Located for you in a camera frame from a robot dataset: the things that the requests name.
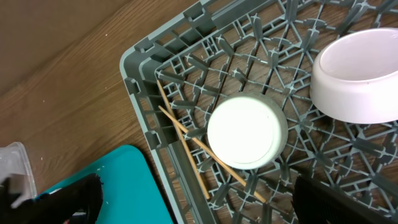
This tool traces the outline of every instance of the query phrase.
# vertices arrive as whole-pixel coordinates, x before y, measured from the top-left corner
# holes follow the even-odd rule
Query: dish rack
[[[398,27],[398,1],[202,0],[127,50],[121,75],[178,223],[298,223],[298,175],[398,220],[398,122],[351,124],[309,98],[313,60],[357,30]],[[211,199],[205,200],[156,85],[162,81]],[[289,138],[271,164],[237,170],[243,187],[192,143],[206,142],[211,112],[228,95],[256,91],[284,111]],[[244,122],[245,114],[236,119]],[[267,197],[261,203],[257,190]]]

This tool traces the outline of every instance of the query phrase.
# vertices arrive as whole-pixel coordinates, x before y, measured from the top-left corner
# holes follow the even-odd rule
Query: teal cutting board
[[[144,156],[133,146],[115,149],[46,192],[91,173],[104,183],[104,202],[96,223],[173,223]]]

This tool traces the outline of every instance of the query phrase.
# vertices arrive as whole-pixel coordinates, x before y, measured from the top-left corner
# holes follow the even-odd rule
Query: black object
[[[293,207],[300,224],[394,223],[308,177],[299,177],[296,180]]]
[[[79,223],[94,224],[103,203],[102,183],[96,174],[64,187],[52,194],[22,202],[17,208],[11,204],[19,194],[10,192],[11,178],[0,185],[0,223],[12,224],[62,224],[79,220]],[[84,216],[74,217],[82,211]]]

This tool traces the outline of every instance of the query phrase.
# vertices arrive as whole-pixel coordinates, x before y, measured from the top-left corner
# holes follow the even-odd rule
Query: wooden stick
[[[164,92],[162,84],[160,84],[159,80],[157,81],[157,86],[159,87],[160,94],[162,94],[162,98],[163,98],[164,103],[166,104],[166,108],[167,108],[167,110],[170,113],[169,115],[171,115],[175,119],[175,115],[174,115],[172,107],[170,106],[169,99],[167,99],[166,93]],[[191,163],[193,171],[194,171],[194,173],[195,173],[195,175],[196,175],[196,177],[197,177],[197,179],[199,181],[200,188],[203,191],[203,194],[205,195],[206,199],[210,199],[209,192],[207,191],[205,183],[204,183],[203,179],[201,178],[201,175],[200,175],[200,173],[198,171],[198,168],[197,168],[197,164],[193,160],[193,157],[192,157],[191,151],[189,150],[188,144],[185,141],[185,138],[184,138],[184,136],[183,136],[183,134],[181,132],[181,129],[178,128],[179,122],[177,120],[176,120],[176,122],[173,121],[174,127],[177,130],[178,137],[180,138],[180,140],[182,142],[182,145],[184,146],[184,149],[185,149],[185,152],[187,153],[189,162]]]
[[[171,114],[169,114],[163,107],[159,106],[159,109],[166,114],[166,116],[168,116],[175,125],[178,126],[179,129],[181,129],[183,132],[187,133],[188,129],[186,127],[184,127],[181,123],[179,123],[179,121],[177,121]],[[193,141],[195,141],[203,150],[205,150],[207,152],[207,154],[209,154],[216,162],[218,162],[219,165],[221,165],[222,167],[224,167],[225,170],[227,170],[236,180],[239,181],[239,183],[241,183],[243,186],[246,186],[246,181],[244,181],[244,179],[242,177],[240,177],[234,170],[232,170],[232,168],[230,168],[228,165],[226,165],[223,161],[221,161],[216,154],[214,154],[214,152],[209,149],[205,143],[201,142],[199,139],[197,138],[192,138]],[[254,196],[256,198],[258,198],[260,200],[260,202],[265,203],[267,202],[267,200],[261,196],[261,194],[257,191],[254,192]]]

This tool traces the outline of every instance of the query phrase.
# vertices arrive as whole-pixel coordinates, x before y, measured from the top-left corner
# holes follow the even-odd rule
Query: white bowl
[[[235,93],[214,110],[208,124],[210,147],[225,164],[255,169],[273,161],[287,141],[281,108],[260,93]]]
[[[398,119],[398,29],[369,29],[344,36],[316,57],[313,104],[350,123]]]

